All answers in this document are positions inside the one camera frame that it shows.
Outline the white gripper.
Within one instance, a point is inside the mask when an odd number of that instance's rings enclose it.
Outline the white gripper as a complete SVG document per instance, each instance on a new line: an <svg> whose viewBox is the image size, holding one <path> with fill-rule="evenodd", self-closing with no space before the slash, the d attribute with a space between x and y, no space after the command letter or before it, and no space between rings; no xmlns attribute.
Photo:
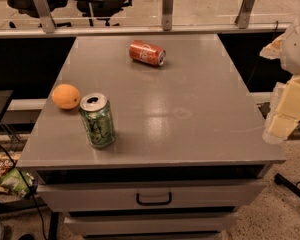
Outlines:
<svg viewBox="0 0 300 240"><path fill-rule="evenodd" d="M262 48L263 58L281 61L281 67L293 75L300 75L300 14L271 43ZM300 122L300 76L292 76L286 83L277 82L270 96L270 112L266 117L263 140L279 144L286 140Z"/></svg>

